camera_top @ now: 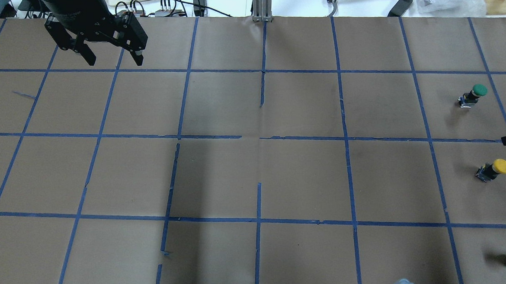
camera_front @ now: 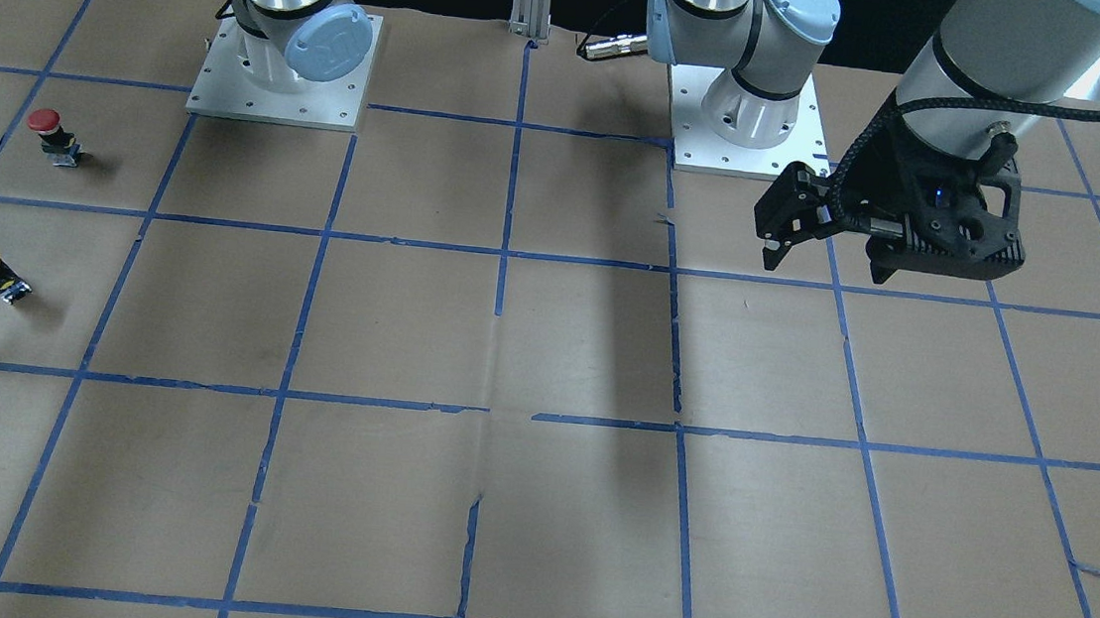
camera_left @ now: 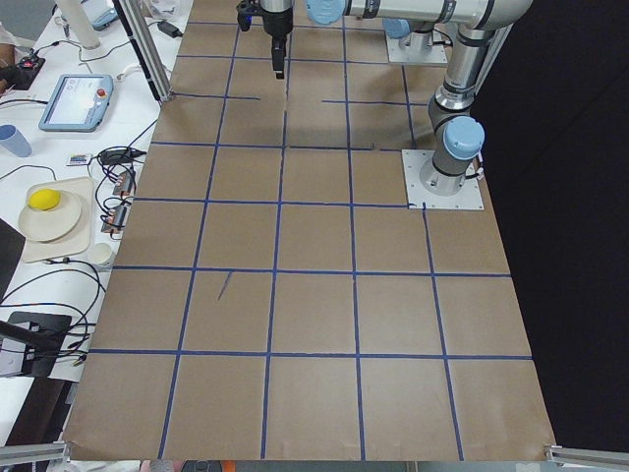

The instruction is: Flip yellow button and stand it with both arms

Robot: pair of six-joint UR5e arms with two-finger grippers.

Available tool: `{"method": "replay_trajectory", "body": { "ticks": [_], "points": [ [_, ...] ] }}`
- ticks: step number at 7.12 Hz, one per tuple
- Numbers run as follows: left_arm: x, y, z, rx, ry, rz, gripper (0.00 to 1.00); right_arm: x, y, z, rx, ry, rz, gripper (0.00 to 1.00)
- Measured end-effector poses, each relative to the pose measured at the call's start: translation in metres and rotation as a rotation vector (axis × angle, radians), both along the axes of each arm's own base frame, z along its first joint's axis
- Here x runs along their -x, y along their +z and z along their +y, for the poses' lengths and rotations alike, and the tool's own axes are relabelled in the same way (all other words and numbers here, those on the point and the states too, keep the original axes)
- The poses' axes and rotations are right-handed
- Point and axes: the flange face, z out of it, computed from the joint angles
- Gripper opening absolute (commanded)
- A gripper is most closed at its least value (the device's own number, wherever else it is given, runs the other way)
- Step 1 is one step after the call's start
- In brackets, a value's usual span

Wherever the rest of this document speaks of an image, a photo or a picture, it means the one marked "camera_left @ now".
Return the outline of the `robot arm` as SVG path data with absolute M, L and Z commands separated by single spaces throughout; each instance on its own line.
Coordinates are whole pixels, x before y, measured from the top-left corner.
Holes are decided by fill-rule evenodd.
M 401 40 L 410 46 L 413 38 L 421 47 L 432 47 L 435 23 L 408 19 L 383 19 L 382 26 L 387 37 Z
M 470 116 L 476 88 L 498 30 L 515 24 L 530 1 L 308 1 L 310 19 L 330 25 L 344 16 L 411 20 L 422 27 L 454 23 L 452 54 L 442 85 L 429 102 L 436 150 L 420 170 L 420 185 L 433 195 L 453 197 L 467 181 L 467 169 L 485 141 L 481 123 Z

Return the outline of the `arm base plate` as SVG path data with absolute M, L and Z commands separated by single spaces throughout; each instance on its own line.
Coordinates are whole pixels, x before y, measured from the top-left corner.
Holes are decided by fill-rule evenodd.
M 446 176 L 433 166 L 432 149 L 403 149 L 402 161 L 409 208 L 484 210 L 474 162 L 459 176 Z
M 393 64 L 445 67 L 448 59 L 445 47 L 448 38 L 434 29 L 431 32 L 411 32 L 402 38 L 386 37 L 388 60 Z

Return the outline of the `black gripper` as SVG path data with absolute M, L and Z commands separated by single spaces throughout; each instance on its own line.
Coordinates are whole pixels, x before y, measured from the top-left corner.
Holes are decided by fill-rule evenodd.
M 286 38 L 293 30 L 293 9 L 282 12 L 261 10 L 264 31 L 271 39 L 272 69 L 278 80 L 285 79 Z

